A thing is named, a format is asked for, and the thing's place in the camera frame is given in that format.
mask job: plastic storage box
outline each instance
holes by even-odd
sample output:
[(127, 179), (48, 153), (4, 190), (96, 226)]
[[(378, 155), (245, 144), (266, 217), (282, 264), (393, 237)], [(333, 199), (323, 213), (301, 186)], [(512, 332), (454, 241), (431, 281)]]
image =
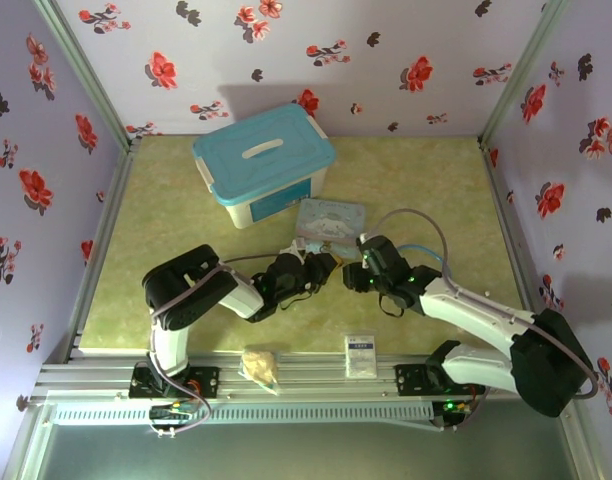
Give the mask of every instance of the plastic storage box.
[(335, 150), (299, 105), (289, 104), (198, 138), (206, 186), (245, 228), (321, 192)]

